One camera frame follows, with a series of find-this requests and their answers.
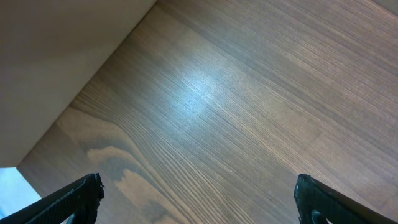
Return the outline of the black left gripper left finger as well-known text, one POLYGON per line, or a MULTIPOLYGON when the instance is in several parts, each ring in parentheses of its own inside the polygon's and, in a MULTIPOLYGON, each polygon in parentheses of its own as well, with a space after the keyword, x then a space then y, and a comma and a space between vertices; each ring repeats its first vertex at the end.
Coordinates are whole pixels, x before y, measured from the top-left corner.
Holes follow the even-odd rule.
POLYGON ((102 199, 101 177, 92 173, 1 219, 1 224, 94 224, 102 199))

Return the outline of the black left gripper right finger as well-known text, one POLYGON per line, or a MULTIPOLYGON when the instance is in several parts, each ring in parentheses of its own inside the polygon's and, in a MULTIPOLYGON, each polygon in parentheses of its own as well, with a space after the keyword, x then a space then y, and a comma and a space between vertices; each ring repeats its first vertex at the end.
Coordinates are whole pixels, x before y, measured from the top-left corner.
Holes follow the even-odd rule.
POLYGON ((294 199, 300 224, 397 224, 307 174, 298 176, 294 199))

